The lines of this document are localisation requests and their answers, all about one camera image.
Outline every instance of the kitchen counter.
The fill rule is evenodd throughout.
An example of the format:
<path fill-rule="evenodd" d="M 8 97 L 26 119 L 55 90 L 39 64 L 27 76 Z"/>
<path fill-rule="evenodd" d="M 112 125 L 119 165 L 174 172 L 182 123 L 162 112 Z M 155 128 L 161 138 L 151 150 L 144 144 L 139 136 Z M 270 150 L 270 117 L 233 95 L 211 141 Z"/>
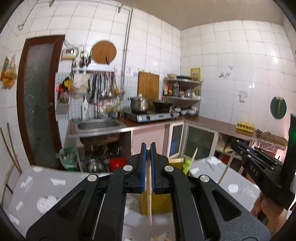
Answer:
<path fill-rule="evenodd" d="M 253 134 L 250 134 L 248 132 L 242 132 L 239 131 L 239 133 L 236 130 L 236 125 L 225 123 L 218 120 L 213 120 L 209 118 L 204 117 L 186 117 L 186 116 L 179 116 L 176 119 L 169 119 L 169 120 L 159 120 L 159 121 L 152 121 L 152 122 L 144 122 L 144 123 L 137 123 L 131 120 L 124 119 L 124 117 L 120 118 L 120 121 L 122 121 L 126 127 L 116 129 L 116 130 L 106 130 L 106 131 L 100 131 L 100 132 L 87 132 L 87 133 L 76 133 L 75 132 L 75 126 L 74 126 L 74 120 L 70 120 L 70 134 L 69 137 L 71 138 L 79 138 L 79 137 L 93 137 L 93 136 L 101 136 L 101 135 L 107 135 L 107 134 L 113 134 L 113 133 L 122 133 L 122 132 L 128 132 L 133 130 L 140 130 L 146 127 L 151 127 L 153 125 L 167 125 L 176 121 L 185 121 L 188 124 L 200 126 L 203 128 L 207 128 L 213 131 L 218 131 L 220 133 L 230 135 L 236 138 L 240 138 L 243 140 L 255 140 L 256 139 L 256 132 Z"/>

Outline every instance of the glass cabinet door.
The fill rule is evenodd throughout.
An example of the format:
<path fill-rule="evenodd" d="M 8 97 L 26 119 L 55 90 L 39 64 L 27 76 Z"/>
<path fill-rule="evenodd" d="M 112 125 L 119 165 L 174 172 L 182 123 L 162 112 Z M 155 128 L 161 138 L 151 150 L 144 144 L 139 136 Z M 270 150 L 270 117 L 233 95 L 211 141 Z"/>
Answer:
<path fill-rule="evenodd" d="M 198 150 L 195 160 L 214 155 L 218 133 L 191 125 L 187 125 L 186 127 L 183 155 L 191 158 L 196 147 Z"/>
<path fill-rule="evenodd" d="M 169 148 L 168 148 L 168 157 L 178 157 L 180 152 L 182 132 L 183 132 L 183 123 L 182 124 L 171 124 L 170 127 L 170 139 L 169 139 Z"/>

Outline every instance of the stainless steel sink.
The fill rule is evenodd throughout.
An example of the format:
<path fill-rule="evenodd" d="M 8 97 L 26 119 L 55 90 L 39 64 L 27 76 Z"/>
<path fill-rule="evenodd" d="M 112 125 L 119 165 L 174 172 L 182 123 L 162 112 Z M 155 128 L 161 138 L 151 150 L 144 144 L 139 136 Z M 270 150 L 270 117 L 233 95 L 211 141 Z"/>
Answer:
<path fill-rule="evenodd" d="M 104 118 L 75 121 L 75 131 L 79 132 L 106 132 L 126 127 L 117 119 Z"/>

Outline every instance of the gas stove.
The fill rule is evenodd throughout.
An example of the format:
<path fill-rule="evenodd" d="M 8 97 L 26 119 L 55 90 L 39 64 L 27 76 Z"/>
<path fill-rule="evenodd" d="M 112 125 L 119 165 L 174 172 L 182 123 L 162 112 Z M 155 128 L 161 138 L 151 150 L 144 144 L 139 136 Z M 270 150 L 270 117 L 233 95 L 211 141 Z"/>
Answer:
<path fill-rule="evenodd" d="M 174 119 L 179 116 L 176 111 L 147 111 L 147 112 L 132 112 L 130 108 L 123 110 L 123 116 L 125 119 L 135 121 L 138 123 L 149 121 L 160 121 L 167 119 Z"/>

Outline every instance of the brown countertop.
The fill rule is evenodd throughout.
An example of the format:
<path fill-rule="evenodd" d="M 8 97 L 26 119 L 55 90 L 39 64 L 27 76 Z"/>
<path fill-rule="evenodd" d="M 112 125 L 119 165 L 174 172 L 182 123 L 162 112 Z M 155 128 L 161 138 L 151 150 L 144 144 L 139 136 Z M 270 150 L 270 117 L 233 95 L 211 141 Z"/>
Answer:
<path fill-rule="evenodd" d="M 207 128 L 213 131 L 217 131 L 226 135 L 234 136 L 236 138 L 244 139 L 244 140 L 255 140 L 256 139 L 256 132 L 253 134 L 244 132 L 244 131 L 238 131 L 236 130 L 236 125 L 225 123 L 218 120 L 213 120 L 205 117 L 186 117 L 186 116 L 179 116 L 178 118 L 174 120 L 159 120 L 159 121 L 153 121 L 153 122 L 144 122 L 144 123 L 137 123 L 131 120 L 124 119 L 124 117 L 120 118 L 120 121 L 122 121 L 126 127 L 123 127 L 123 130 L 119 132 L 126 132 L 131 131 L 133 129 L 142 129 L 145 126 L 152 126 L 152 125 L 166 125 L 170 124 L 175 121 L 186 121 L 188 124 L 196 125 L 199 127 Z M 74 120 L 70 120 L 70 135 L 73 135 L 73 137 L 76 136 L 75 127 L 74 127 Z"/>

